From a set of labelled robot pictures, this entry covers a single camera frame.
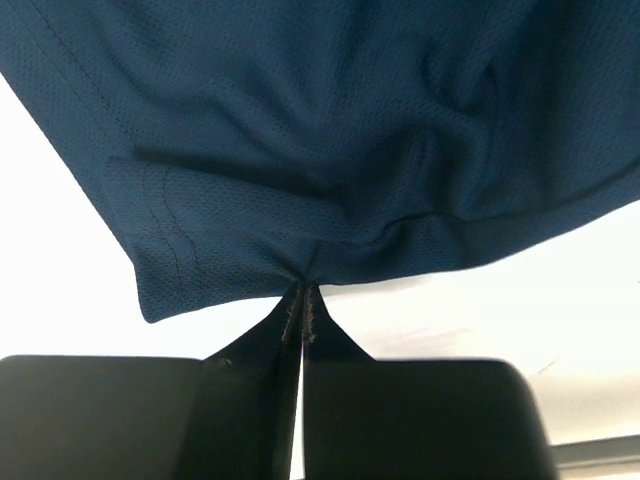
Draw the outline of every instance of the black object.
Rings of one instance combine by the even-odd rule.
[[[515,370],[375,361],[313,285],[204,361],[2,361],[0,476],[285,480],[303,349],[308,480],[556,478]]]

